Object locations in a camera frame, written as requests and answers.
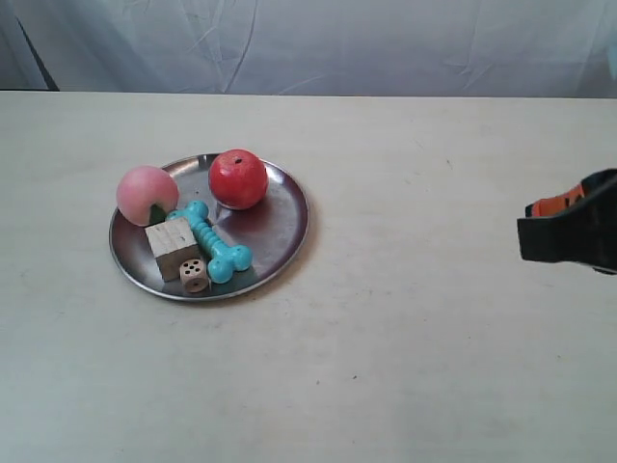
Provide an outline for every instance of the metal plate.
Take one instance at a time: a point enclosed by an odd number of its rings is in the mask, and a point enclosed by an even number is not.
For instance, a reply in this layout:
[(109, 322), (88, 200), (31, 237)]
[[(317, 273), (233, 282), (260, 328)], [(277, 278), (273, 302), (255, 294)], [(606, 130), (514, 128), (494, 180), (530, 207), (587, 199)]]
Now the metal plate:
[(163, 282), (143, 228), (129, 223), (116, 209), (109, 244), (122, 273), (142, 289), (178, 301), (212, 301), (243, 294), (281, 273), (298, 254), (309, 230), (309, 202), (298, 183), (283, 169), (264, 161), (269, 177), (265, 198), (254, 207), (231, 211), (219, 206), (208, 188), (208, 169), (218, 154), (181, 159), (163, 169), (180, 190), (178, 208), (204, 201), (208, 221), (228, 245), (244, 244), (253, 251), (253, 266), (235, 273), (230, 282), (188, 294), (180, 280)]

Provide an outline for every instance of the pink peach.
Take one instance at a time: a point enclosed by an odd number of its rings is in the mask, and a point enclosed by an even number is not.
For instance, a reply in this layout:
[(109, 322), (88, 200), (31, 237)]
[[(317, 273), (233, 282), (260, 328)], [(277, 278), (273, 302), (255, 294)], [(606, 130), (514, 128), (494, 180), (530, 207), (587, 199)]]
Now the pink peach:
[(131, 224), (150, 225), (152, 207), (166, 214), (177, 206), (180, 192), (172, 176), (158, 167), (140, 166), (131, 169), (118, 184), (118, 210)]

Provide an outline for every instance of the blue bone toy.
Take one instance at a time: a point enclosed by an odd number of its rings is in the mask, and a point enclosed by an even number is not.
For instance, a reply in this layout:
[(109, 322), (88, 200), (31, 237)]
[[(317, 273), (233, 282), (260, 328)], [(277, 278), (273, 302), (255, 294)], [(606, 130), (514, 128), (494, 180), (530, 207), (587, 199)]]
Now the blue bone toy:
[(247, 246), (229, 247), (206, 224), (208, 206), (203, 201), (192, 201), (183, 209), (171, 212), (166, 220), (186, 217), (191, 231), (200, 246), (212, 257), (208, 263), (208, 274), (214, 283), (227, 283), (233, 276), (233, 271), (247, 270), (253, 262), (253, 253)]

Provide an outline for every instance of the fake fruit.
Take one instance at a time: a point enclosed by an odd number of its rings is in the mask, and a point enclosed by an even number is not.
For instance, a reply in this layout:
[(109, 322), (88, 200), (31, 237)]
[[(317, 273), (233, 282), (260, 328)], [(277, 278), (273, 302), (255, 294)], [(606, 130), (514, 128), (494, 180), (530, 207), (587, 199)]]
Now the fake fruit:
[(229, 209), (253, 207), (268, 189), (263, 162), (246, 150), (229, 150), (216, 156), (208, 180), (214, 198)]
[(165, 220), (177, 206), (180, 192), (172, 176), (158, 167), (131, 169), (118, 184), (118, 210), (131, 224), (146, 227)]

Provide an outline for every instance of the table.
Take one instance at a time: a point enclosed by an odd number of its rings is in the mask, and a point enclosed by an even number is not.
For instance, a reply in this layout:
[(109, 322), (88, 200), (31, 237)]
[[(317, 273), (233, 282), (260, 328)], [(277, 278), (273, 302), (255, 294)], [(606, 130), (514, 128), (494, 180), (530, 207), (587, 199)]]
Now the table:
[[(615, 164), (617, 102), (0, 94), (0, 461), (617, 458), (617, 285), (520, 259), (526, 204)], [(208, 306), (130, 284), (121, 175), (246, 148), (302, 254)]]

